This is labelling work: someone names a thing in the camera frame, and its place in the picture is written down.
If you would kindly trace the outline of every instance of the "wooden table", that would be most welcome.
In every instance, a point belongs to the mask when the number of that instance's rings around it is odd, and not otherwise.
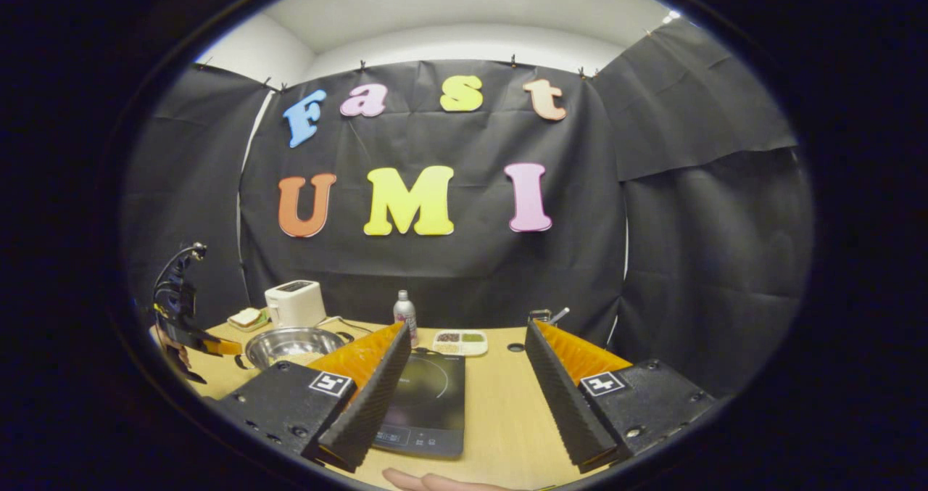
[[[349,321],[376,330],[384,325]],[[253,336],[272,329],[273,324],[244,333],[228,323],[216,326],[209,333],[223,339],[236,340],[244,346]],[[355,337],[364,332],[334,321],[322,329],[345,331]],[[431,346],[436,329],[418,329],[421,346]],[[464,453],[456,461],[410,457],[372,447],[364,464],[354,474],[331,468],[332,471],[367,484],[395,490],[381,475],[385,468],[421,476],[440,474],[464,482],[487,482],[513,489],[539,489],[567,484],[581,478],[571,464],[550,409],[534,376],[525,352],[508,351],[514,342],[523,343],[525,328],[487,329],[489,351],[478,358],[467,358],[465,376]],[[200,352],[190,352],[193,370],[203,375],[207,384],[192,382],[203,396],[222,398],[239,388],[257,369],[243,370],[231,356],[215,358]]]

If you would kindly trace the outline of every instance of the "stainless steel bowl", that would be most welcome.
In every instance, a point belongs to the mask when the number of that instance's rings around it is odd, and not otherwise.
[[[322,353],[328,355],[345,345],[345,341],[330,331],[316,328],[281,328],[272,329],[254,336],[245,345],[245,356],[254,368],[266,369],[278,360],[285,360],[292,355],[302,353]],[[235,357],[236,365],[248,368],[241,361],[241,355]]]

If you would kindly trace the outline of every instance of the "pink letter i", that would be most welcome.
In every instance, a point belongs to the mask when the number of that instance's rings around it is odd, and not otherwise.
[[[510,220],[513,232],[544,232],[551,227],[551,218],[544,215],[541,202],[541,176],[544,167],[538,163],[513,163],[503,168],[513,180],[516,216]]]

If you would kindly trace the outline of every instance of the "food tray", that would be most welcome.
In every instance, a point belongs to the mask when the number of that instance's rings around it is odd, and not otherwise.
[[[445,355],[483,355],[487,347],[486,334],[476,329],[443,329],[431,342],[432,350]]]

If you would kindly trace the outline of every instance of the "white wall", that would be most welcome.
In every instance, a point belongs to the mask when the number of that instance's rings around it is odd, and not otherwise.
[[[357,69],[418,60],[510,61],[587,75],[604,68],[623,47],[560,30],[520,25],[463,24],[393,32],[342,45],[316,56],[303,81]]]
[[[315,54],[292,32],[266,15],[255,15],[212,45],[196,62],[246,75],[280,88],[305,81]]]

